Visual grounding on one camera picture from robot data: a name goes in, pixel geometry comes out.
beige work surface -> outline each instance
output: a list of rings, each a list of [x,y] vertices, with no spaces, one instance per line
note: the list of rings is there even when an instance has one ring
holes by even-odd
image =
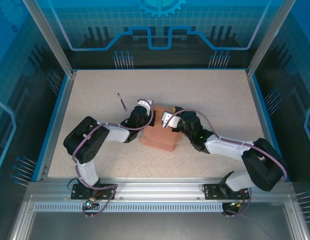
[[[124,111],[120,93],[128,109]],[[263,137],[244,70],[79,70],[59,134],[48,177],[76,177],[65,137],[86,116],[98,122],[120,123],[139,98],[155,104],[203,112],[224,137],[255,141]],[[201,118],[202,125],[209,129]],[[100,177],[186,178],[223,177],[244,169],[242,162],[197,152],[183,136],[173,152],[131,143],[105,142],[96,155]]]

purple cable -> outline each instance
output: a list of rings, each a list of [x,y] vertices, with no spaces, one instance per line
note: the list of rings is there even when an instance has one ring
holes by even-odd
[[[215,131],[214,127],[212,126],[212,124],[210,123],[209,119],[200,111],[198,110],[195,110],[195,109],[192,109],[192,108],[186,108],[186,109],[182,109],[182,110],[179,110],[177,112],[175,112],[167,121],[166,125],[165,125],[165,128],[168,126],[169,122],[172,120],[172,118],[174,116],[177,116],[178,114],[182,113],[182,112],[188,112],[188,111],[192,111],[192,112],[196,112],[198,113],[199,115],[201,115],[208,123],[210,129],[212,130],[212,132],[214,133],[214,135],[216,137],[218,137],[221,141],[224,141],[224,142],[227,142],[227,143],[231,143],[231,144],[237,144],[237,145],[244,145],[246,147],[249,147],[249,148],[252,148],[252,149],[255,149],[256,151],[264,154],[265,156],[267,156],[269,159],[271,159],[283,172],[283,178],[281,180],[279,180],[279,182],[283,182],[287,179],[287,172],[285,170],[285,168],[279,163],[279,161],[277,161],[277,159],[275,159],[272,155],[268,154],[267,152],[265,152],[264,150],[254,146],[254,145],[251,145],[251,144],[248,144],[248,143],[244,143],[242,141],[236,141],[236,140],[230,140],[230,139],[226,139],[226,138],[223,138],[221,136],[219,136],[217,134],[217,132]]]
[[[113,196],[115,195],[116,190],[117,190],[117,187],[114,188],[114,190],[113,190],[113,192],[111,193],[111,195],[110,195],[109,199],[107,200],[106,204],[103,206],[103,208],[102,208],[99,212],[90,215],[90,214],[87,214],[87,213],[85,212],[85,210],[83,209],[83,210],[82,210],[82,213],[83,213],[84,215],[86,215],[86,217],[91,216],[92,218],[95,217],[95,216],[97,216],[97,215],[99,215],[99,214],[101,214],[101,213],[106,209],[106,207],[108,206],[110,200],[111,200],[111,199],[113,198]]]
[[[248,200],[248,203],[247,203],[246,207],[244,208],[244,210],[241,211],[240,213],[236,213],[235,211],[231,211],[231,210],[226,210],[226,212],[229,212],[229,213],[233,214],[234,218],[238,216],[238,217],[242,217],[242,218],[245,218],[245,219],[247,219],[247,220],[252,221],[252,222],[255,223],[265,234],[267,234],[271,239],[275,240],[275,238],[273,238],[273,236],[270,235],[270,234],[269,234],[256,220],[254,220],[254,219],[252,219],[252,218],[250,218],[250,217],[247,217],[247,216],[243,215],[243,213],[247,211],[247,209],[248,209],[248,207],[249,207],[249,205],[250,205],[250,203],[251,203],[251,198],[252,198],[252,195],[251,195],[251,188],[249,188],[248,190],[249,190],[249,200]]]
[[[118,187],[118,184],[113,184],[113,185],[110,185],[110,186],[105,186],[105,187],[95,187],[95,186],[90,186],[81,176],[80,172],[79,172],[79,169],[78,169],[78,160],[76,159],[76,154],[77,152],[79,151],[79,149],[85,144],[85,142],[91,137],[91,135],[97,131],[99,128],[101,127],[104,127],[104,126],[114,126],[114,127],[120,127],[120,128],[123,128],[123,129],[126,129],[126,130],[131,130],[131,131],[139,131],[139,130],[142,130],[144,129],[146,126],[148,126],[151,121],[153,120],[153,117],[154,117],[154,111],[152,109],[152,106],[150,104],[150,102],[148,102],[147,100],[145,99],[138,99],[137,100],[138,102],[139,101],[145,101],[149,106],[150,106],[150,111],[151,111],[151,116],[150,116],[150,119],[149,121],[144,125],[144,126],[141,126],[141,127],[137,127],[137,128],[130,128],[130,127],[125,127],[125,126],[121,126],[120,124],[115,124],[115,123],[102,123],[98,126],[96,126],[94,129],[92,129],[88,134],[87,136],[81,141],[81,143],[77,146],[77,148],[75,149],[73,155],[72,155],[72,160],[74,161],[75,163],[75,169],[76,169],[76,173],[80,179],[80,181],[83,183],[83,185],[85,185],[86,187],[90,188],[90,189],[94,189],[94,190],[106,190],[106,189],[111,189],[111,188],[114,188],[114,191],[112,193],[112,195],[110,196],[109,200],[107,201],[106,205],[98,212],[101,213],[105,208],[106,206],[108,205],[110,199],[113,197],[113,195],[115,194],[116,192],[116,189]]]
[[[231,214],[235,214],[236,212],[234,211],[230,211],[228,210],[227,212],[231,213]],[[266,235],[268,235],[271,239],[276,240],[271,234],[269,234],[255,219],[251,218],[251,217],[247,217],[244,215],[241,215],[242,218],[245,218],[253,223],[255,223]]]

